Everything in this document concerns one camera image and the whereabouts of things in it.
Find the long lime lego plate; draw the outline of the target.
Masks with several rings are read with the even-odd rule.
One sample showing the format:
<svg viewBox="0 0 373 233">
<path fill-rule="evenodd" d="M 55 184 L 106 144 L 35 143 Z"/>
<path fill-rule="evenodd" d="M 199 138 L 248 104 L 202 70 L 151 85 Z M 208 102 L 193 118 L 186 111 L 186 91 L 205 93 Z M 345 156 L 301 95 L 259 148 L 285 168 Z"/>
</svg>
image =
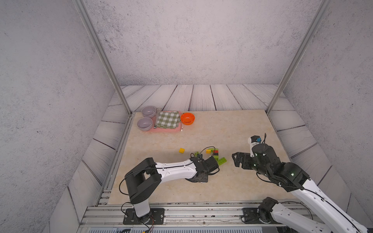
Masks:
<svg viewBox="0 0 373 233">
<path fill-rule="evenodd" d="M 226 160 L 226 158 L 220 158 L 218 161 L 217 161 L 217 163 L 218 163 L 218 165 L 219 165 L 219 167 L 221 166 L 221 165 L 223 165 L 224 163 L 226 163 L 227 162 L 227 160 Z"/>
</svg>

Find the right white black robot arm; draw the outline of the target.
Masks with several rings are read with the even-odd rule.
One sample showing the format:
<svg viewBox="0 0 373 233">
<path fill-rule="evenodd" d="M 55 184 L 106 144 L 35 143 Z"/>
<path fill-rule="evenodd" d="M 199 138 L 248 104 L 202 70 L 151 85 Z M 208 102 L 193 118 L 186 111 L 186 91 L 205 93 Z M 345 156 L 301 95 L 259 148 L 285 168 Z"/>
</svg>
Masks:
<svg viewBox="0 0 373 233">
<path fill-rule="evenodd" d="M 367 233 L 369 230 L 350 217 L 324 194 L 310 176 L 292 162 L 281 162 L 273 147 L 251 143 L 250 152 L 232 155 L 236 167 L 254 170 L 291 193 L 313 211 L 322 223 L 291 211 L 277 200 L 267 197 L 258 208 L 260 220 L 274 220 L 299 233 Z"/>
</svg>

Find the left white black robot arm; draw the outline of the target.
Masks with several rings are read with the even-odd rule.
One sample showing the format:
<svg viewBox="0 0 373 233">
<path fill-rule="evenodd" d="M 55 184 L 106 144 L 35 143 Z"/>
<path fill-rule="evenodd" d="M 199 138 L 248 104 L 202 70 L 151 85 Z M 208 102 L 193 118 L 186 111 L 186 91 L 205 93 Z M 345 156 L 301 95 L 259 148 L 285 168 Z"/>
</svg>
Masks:
<svg viewBox="0 0 373 233">
<path fill-rule="evenodd" d="M 177 163 L 159 163 L 150 157 L 130 170 L 123 181 L 126 182 L 126 195 L 130 198 L 136 216 L 142 218 L 150 215 L 149 198 L 160 184 L 179 179 L 206 183 L 209 176 L 219 171 L 218 162 L 213 156 L 206 160 L 190 157 Z"/>
</svg>

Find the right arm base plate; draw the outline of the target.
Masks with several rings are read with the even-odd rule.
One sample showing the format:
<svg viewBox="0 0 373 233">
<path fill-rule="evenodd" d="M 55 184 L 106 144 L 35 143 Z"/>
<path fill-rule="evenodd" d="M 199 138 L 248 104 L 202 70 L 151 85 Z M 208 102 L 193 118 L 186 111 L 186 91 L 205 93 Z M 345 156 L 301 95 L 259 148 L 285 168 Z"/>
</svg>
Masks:
<svg viewBox="0 0 373 233">
<path fill-rule="evenodd" d="M 244 224 L 257 224 L 260 220 L 260 213 L 258 208 L 243 208 L 243 215 L 241 221 Z"/>
</svg>

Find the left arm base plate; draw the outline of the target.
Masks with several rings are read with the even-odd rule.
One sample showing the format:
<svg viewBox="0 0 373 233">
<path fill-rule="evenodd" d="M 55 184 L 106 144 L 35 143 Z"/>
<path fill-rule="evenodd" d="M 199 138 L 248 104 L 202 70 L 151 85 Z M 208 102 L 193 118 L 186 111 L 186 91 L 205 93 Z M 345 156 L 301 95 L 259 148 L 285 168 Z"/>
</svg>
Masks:
<svg viewBox="0 0 373 233">
<path fill-rule="evenodd" d="M 138 217 L 134 208 L 128 208 L 124 212 L 123 225 L 162 225 L 164 223 L 165 209 L 151 208 L 150 212 L 142 217 Z"/>
</svg>

